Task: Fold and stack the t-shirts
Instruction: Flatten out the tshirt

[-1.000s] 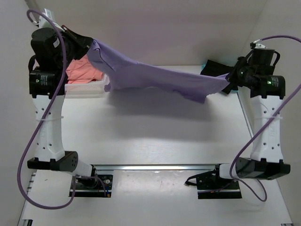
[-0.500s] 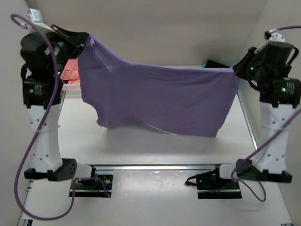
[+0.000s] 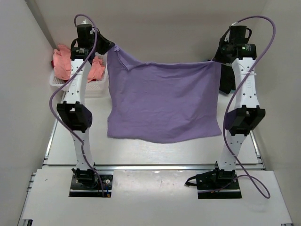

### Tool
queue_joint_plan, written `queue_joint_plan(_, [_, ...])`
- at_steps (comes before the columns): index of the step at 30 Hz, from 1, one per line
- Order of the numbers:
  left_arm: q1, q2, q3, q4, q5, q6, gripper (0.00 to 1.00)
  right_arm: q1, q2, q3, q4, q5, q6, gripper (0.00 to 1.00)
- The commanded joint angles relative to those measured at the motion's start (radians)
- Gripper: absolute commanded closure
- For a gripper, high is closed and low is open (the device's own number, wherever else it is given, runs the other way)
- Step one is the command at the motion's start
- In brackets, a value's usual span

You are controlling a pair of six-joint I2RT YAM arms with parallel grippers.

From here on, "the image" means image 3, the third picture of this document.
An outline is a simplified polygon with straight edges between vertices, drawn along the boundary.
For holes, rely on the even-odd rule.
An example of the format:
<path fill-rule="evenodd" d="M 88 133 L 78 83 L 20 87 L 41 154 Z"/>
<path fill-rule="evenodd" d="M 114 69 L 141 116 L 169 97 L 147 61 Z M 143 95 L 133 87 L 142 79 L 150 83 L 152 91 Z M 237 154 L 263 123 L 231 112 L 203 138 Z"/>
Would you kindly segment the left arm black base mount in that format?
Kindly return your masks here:
<path fill-rule="evenodd" d="M 72 169 L 72 173 L 70 197 L 111 198 L 112 174 L 99 174 L 97 176 L 91 169 Z"/>

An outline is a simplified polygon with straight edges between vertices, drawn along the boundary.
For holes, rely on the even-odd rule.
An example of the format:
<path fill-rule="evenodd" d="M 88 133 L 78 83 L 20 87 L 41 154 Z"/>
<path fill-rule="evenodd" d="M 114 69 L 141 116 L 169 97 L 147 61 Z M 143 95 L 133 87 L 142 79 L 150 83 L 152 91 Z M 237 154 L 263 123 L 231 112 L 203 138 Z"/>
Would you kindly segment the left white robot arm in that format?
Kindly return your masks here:
<path fill-rule="evenodd" d="M 85 107 L 86 84 L 95 53 L 104 55 L 114 44 L 91 24 L 78 25 L 77 34 L 71 44 L 71 82 L 63 102 L 57 104 L 56 109 L 64 125 L 70 129 L 74 142 L 77 163 L 72 172 L 79 183 L 92 189 L 100 182 L 90 151 L 92 113 Z"/>

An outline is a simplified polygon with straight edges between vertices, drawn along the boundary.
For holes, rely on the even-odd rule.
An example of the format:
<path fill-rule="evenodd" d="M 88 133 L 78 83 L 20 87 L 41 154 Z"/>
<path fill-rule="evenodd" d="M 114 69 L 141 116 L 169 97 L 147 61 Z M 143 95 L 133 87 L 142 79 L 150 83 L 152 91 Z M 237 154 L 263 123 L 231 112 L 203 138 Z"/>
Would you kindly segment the purple t shirt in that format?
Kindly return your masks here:
<path fill-rule="evenodd" d="M 107 70 L 109 137 L 164 144 L 221 134 L 220 63 L 141 62 L 114 46 L 107 55 Z"/>

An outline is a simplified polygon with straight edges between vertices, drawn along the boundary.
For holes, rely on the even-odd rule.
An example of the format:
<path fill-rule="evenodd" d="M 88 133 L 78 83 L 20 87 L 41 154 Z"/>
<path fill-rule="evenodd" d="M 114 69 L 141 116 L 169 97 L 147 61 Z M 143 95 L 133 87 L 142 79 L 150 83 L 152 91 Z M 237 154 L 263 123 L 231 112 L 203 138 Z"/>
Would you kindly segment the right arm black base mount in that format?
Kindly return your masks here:
<path fill-rule="evenodd" d="M 217 165 L 212 171 L 188 178 L 184 185 L 195 186 L 199 200 L 242 198 L 235 170 L 221 170 Z"/>

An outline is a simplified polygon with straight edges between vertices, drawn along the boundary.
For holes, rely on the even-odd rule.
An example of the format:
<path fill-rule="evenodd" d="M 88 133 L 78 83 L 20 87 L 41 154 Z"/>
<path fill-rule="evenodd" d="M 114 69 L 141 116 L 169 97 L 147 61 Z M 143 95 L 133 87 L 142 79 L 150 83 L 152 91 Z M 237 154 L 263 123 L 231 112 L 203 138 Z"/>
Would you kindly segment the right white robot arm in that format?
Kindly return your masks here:
<path fill-rule="evenodd" d="M 242 143 L 264 118 L 266 111 L 260 108 L 255 88 L 254 63 L 256 46 L 249 43 L 251 29 L 245 25 L 232 25 L 221 37 L 215 61 L 230 64 L 235 78 L 235 94 L 231 101 L 234 109 L 227 109 L 223 121 L 225 145 L 221 158 L 216 163 L 211 184 L 223 188 L 236 176 L 237 156 Z"/>

